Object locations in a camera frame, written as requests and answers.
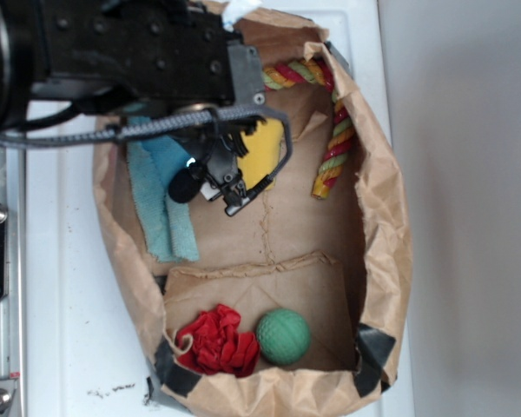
blue cloth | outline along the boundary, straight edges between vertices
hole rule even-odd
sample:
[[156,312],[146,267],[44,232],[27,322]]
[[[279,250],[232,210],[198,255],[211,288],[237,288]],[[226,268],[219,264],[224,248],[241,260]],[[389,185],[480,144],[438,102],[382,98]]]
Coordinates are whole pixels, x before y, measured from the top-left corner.
[[[131,117],[139,124],[147,117]],[[199,250],[187,204],[168,196],[168,185],[191,156],[169,136],[128,145],[128,167],[135,208],[147,249],[160,262],[198,261]]]

green ball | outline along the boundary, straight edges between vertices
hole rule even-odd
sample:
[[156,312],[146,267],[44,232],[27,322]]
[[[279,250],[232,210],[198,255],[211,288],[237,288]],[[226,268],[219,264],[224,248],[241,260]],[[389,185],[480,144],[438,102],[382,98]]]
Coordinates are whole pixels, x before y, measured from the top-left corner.
[[311,345],[307,322],[287,308],[265,314],[256,334],[263,356],[275,365],[290,365],[298,361]]

rope toy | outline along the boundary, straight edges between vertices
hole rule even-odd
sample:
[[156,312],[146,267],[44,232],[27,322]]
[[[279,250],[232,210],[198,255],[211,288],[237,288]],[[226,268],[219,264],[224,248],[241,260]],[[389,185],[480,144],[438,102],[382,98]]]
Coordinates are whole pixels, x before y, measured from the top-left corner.
[[351,117],[344,103],[338,100],[332,72],[322,59],[302,59],[287,65],[279,63],[273,67],[265,67],[262,77],[267,91],[290,88],[299,83],[311,83],[322,85],[331,93],[334,104],[332,140],[328,143],[311,192],[311,196],[315,198],[327,199],[330,189],[343,171],[355,135]]

black foam cover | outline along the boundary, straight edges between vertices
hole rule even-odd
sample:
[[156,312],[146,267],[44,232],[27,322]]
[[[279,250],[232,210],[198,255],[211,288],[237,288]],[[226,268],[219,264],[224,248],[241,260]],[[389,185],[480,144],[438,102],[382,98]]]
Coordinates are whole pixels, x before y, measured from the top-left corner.
[[168,186],[168,195],[179,203],[190,202],[201,191],[202,181],[193,178],[189,169],[180,170]]

yellow object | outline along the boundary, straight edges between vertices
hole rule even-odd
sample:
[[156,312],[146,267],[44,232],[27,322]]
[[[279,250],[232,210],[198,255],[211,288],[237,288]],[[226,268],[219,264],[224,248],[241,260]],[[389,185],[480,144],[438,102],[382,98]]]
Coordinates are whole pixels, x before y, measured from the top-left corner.
[[267,119],[258,122],[257,130],[250,136],[241,134],[249,153],[237,159],[237,166],[243,174],[247,189],[254,187],[262,178],[270,174],[280,160],[280,141],[284,127],[280,121]]

